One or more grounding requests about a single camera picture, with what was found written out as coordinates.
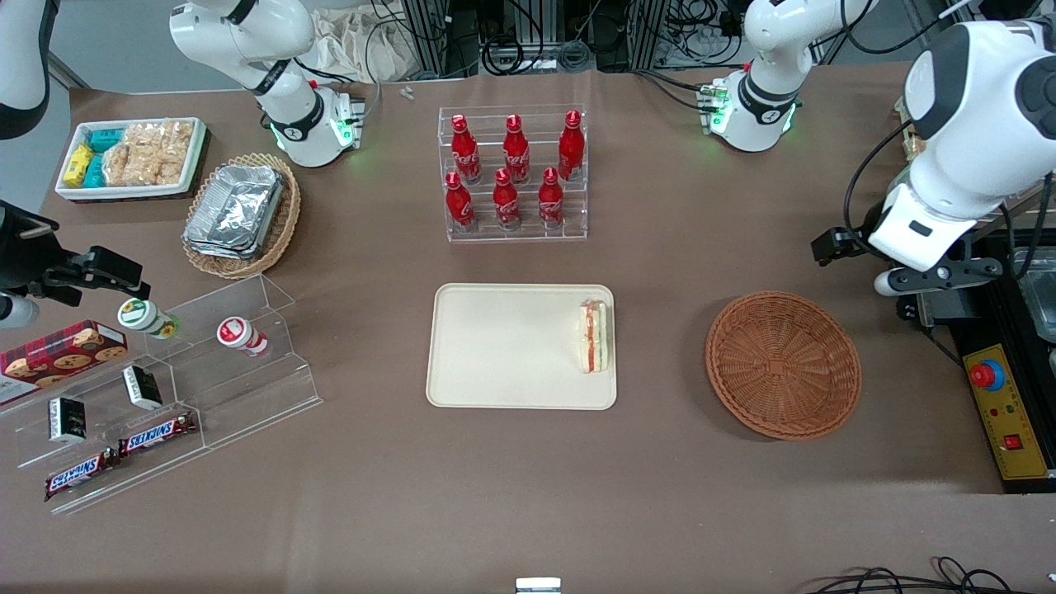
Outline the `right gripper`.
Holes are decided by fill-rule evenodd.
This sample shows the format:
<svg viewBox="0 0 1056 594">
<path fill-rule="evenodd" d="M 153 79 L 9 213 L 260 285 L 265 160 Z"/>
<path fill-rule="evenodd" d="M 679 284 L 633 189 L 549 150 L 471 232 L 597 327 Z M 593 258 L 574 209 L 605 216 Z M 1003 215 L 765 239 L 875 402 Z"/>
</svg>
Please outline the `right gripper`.
<svg viewBox="0 0 1056 594">
<path fill-rule="evenodd" d="M 105 247 L 67 250 L 64 260 L 55 234 L 57 222 L 5 201 L 1 210 L 1 289 L 26 287 L 41 281 L 48 272 L 48 287 L 107 289 L 149 299 L 152 287 L 143 281 L 143 267 L 137 262 Z"/>
</svg>

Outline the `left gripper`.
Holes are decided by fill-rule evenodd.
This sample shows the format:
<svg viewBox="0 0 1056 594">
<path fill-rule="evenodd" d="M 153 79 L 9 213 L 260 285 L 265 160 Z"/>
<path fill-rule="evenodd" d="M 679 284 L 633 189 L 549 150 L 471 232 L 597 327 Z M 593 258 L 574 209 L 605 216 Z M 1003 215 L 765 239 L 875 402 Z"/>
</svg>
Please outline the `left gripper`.
<svg viewBox="0 0 1056 594">
<path fill-rule="evenodd" d="M 940 214 L 914 192 L 912 185 L 900 183 L 888 191 L 872 233 L 864 224 L 831 227 L 811 242 L 811 250 L 819 266 L 866 253 L 876 256 L 878 249 L 902 266 L 928 271 L 976 224 L 976 219 Z"/>
</svg>

